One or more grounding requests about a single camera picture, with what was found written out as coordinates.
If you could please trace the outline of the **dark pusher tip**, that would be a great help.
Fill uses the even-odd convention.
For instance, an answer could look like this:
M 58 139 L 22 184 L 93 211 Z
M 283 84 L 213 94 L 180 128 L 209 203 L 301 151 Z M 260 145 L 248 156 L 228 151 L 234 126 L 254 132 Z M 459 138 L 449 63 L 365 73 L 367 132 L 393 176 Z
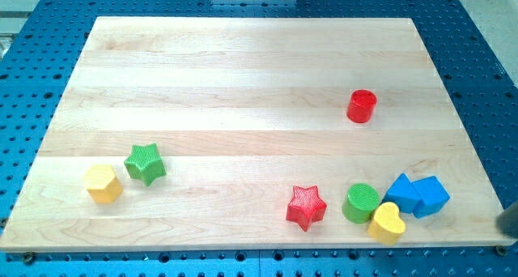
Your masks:
M 515 202 L 497 217 L 496 226 L 502 234 L 517 238 L 517 219 L 518 206 Z

